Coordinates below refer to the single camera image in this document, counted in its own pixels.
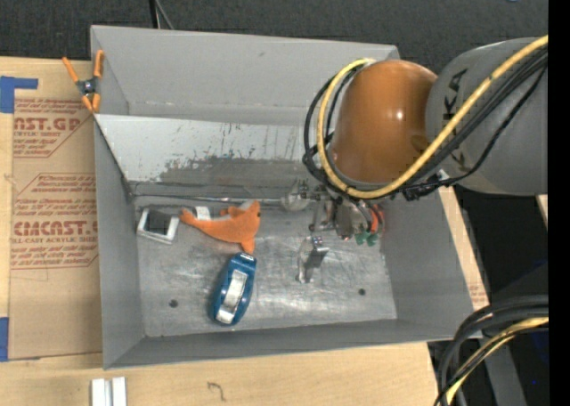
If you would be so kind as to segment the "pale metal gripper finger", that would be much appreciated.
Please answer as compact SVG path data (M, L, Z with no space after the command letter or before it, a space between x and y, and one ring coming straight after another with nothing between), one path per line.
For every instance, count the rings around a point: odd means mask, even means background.
M289 192L281 197L281 206L285 211L302 211L310 204L307 196L309 184L307 179L296 179Z
M320 268L322 261L329 253L322 236L306 237L297 253L297 280L309 283L312 280L314 269Z

